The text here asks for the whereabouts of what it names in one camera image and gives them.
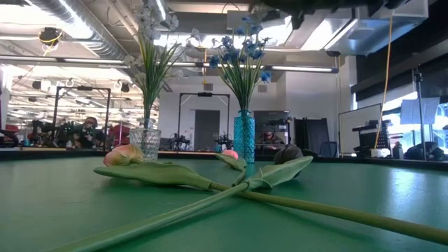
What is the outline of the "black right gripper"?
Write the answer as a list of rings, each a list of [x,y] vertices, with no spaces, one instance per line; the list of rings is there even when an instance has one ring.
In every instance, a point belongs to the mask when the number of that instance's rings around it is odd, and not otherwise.
[[[356,8],[366,6],[369,14],[376,13],[385,7],[389,10],[402,6],[403,0],[306,0],[304,3],[297,0],[253,0],[251,13],[261,11],[263,8],[271,8],[285,12],[291,16],[291,24],[294,30],[299,29],[307,10],[329,9],[335,12],[339,8]]]

